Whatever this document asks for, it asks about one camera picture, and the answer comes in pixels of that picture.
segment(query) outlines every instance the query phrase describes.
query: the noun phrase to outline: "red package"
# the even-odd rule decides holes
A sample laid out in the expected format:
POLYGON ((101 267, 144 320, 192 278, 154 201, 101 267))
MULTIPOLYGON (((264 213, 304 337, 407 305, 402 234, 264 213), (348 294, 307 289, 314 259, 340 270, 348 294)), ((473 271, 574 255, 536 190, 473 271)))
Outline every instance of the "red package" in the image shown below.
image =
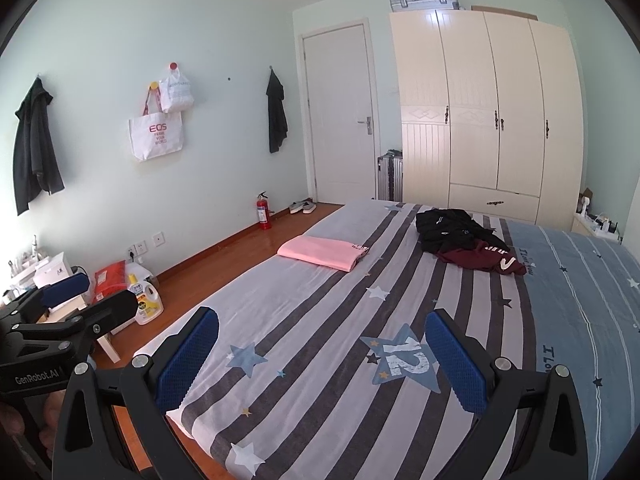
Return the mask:
POLYGON ((125 261, 111 264, 95 273, 94 303, 129 288, 124 275, 125 261))

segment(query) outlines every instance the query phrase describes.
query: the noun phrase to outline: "door handle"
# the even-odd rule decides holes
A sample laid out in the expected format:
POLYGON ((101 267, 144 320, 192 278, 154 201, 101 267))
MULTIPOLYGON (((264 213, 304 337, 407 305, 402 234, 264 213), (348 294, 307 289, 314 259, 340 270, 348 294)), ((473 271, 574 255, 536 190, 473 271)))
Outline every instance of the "door handle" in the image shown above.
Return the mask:
POLYGON ((366 124, 367 135, 373 135, 373 117, 367 117, 366 121, 358 121, 358 124, 366 124))

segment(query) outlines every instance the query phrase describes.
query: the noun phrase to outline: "white tote bag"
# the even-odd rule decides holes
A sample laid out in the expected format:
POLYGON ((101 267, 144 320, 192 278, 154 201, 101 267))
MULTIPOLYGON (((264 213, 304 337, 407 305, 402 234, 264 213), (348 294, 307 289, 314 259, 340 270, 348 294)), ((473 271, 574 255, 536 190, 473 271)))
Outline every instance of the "white tote bag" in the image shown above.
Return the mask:
POLYGON ((169 77, 160 81, 160 105, 165 113, 181 112, 193 107, 191 83, 180 73, 170 70, 169 77))
POLYGON ((158 89, 152 90, 150 88, 146 94, 145 111, 142 117, 129 119, 131 147, 133 154, 139 161, 178 152, 182 149, 184 143, 180 112, 150 114, 149 96, 151 92, 155 94, 158 107, 160 106, 158 89))

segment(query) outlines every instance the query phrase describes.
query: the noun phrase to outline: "wardrobe door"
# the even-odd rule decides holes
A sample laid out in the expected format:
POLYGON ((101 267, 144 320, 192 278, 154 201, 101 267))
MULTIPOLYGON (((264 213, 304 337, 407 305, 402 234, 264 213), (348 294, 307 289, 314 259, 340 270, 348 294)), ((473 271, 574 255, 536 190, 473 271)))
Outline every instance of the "wardrobe door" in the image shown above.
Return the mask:
POLYGON ((571 229, 582 176, 582 93, 574 49, 564 28, 529 22, 545 101, 545 167, 537 224, 571 229))
POLYGON ((540 196, 545 115, 529 20, 485 12, 498 83, 498 189, 540 196))
POLYGON ((482 12, 439 10, 449 84, 451 182, 495 189, 498 96, 482 12))
POLYGON ((402 113, 405 202, 449 204, 449 96, 434 10, 391 16, 402 113))

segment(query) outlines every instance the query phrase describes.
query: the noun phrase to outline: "bed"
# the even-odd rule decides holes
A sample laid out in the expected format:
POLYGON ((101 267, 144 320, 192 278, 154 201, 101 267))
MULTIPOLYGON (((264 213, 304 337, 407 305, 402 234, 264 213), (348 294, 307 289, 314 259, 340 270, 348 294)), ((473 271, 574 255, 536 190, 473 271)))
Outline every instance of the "bed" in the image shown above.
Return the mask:
MULTIPOLYGON (((494 356, 571 370, 590 478, 603 478, 638 423, 638 263, 599 238, 476 214, 527 274, 462 269, 420 250, 415 215, 427 209, 347 204, 307 234, 371 247, 352 272, 274 256, 204 301, 220 336, 168 415, 238 480, 434 478, 473 419, 424 344, 426 314, 444 308, 494 356), (403 353, 408 338, 424 360, 403 353)), ((522 422, 486 478, 499 478, 522 422)))

